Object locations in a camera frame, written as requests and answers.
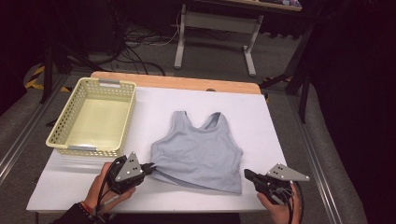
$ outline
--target yellow plastic basket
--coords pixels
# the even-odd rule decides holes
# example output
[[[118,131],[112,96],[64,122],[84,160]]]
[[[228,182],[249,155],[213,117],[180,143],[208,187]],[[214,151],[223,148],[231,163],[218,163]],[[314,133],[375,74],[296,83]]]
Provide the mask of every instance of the yellow plastic basket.
[[[47,146],[78,156],[122,155],[134,110],[136,84],[83,77],[78,81]]]

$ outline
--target gripper camera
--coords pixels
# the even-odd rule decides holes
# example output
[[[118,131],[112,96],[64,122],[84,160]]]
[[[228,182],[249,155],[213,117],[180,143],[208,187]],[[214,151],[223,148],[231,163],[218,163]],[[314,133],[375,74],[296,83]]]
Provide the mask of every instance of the gripper camera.
[[[266,175],[256,174],[245,169],[245,178],[253,182],[254,187],[263,193],[272,204],[286,204],[293,192],[290,181],[308,181],[309,176],[302,175],[289,167],[278,163]]]
[[[150,175],[154,170],[154,163],[141,165],[135,152],[126,158],[125,155],[116,158],[111,164],[111,169],[107,176],[107,184],[110,189],[118,194],[122,194],[128,189],[140,185],[146,175]]]

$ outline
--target sports bra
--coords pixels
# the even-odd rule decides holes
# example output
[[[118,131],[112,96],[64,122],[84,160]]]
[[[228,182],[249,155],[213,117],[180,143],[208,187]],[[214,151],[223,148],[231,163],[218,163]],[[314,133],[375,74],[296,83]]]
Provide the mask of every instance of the sports bra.
[[[195,128],[186,111],[176,111],[168,135],[151,145],[151,162],[157,168],[151,176],[185,187],[240,194],[242,155],[222,113],[213,113]]]

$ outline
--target hand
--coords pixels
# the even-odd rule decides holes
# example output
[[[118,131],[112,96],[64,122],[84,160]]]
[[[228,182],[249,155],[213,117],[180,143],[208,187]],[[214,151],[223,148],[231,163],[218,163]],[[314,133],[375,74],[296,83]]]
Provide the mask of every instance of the hand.
[[[298,224],[300,222],[301,216],[301,202],[300,198],[297,196],[297,190],[293,184],[291,184],[291,189],[294,192],[294,196],[292,197],[294,200],[294,208],[293,208],[293,224]],[[289,223],[289,208],[285,205],[280,204],[271,204],[271,202],[267,199],[267,197],[258,193],[257,197],[264,207],[268,209],[271,213],[271,218],[275,224],[288,224]]]
[[[110,167],[111,162],[106,162],[103,165],[102,171],[101,173],[93,180],[93,183],[90,187],[90,191],[88,192],[87,198],[85,199],[84,203],[86,205],[88,205],[90,208],[94,208],[97,205],[97,201],[98,201],[98,195],[99,195],[99,191],[100,188],[102,186],[102,182],[105,180],[105,176],[106,176],[106,172],[108,170],[108,168]],[[134,191],[136,190],[136,188],[131,188],[128,189],[127,191],[125,191],[123,194],[120,195],[120,197],[118,199],[116,199],[115,201],[107,204],[105,207],[103,207],[100,211],[100,213],[108,213],[111,211],[111,209],[113,209],[117,204],[131,198],[132,194],[134,193]],[[106,193],[108,191],[108,185],[107,183],[105,184],[105,188],[103,190],[103,193]],[[108,200],[110,200],[111,198],[118,196],[117,193],[113,192],[113,191],[109,191],[102,199],[101,203],[104,203]]]

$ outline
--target white board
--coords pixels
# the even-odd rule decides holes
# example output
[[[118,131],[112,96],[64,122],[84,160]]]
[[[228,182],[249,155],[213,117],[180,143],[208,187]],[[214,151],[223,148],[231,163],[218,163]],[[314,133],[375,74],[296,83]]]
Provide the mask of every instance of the white board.
[[[137,88],[136,105],[124,154],[135,151],[140,163],[149,162],[150,146],[167,135],[174,111],[185,110],[200,127],[214,112],[227,118],[233,139],[244,150],[241,160],[242,194],[189,189],[147,176],[119,213],[246,212],[264,210],[244,169],[265,174],[276,163],[286,165],[274,124],[259,94]],[[64,156],[55,149],[40,176],[27,210],[63,212],[85,199],[94,178],[109,158]]]

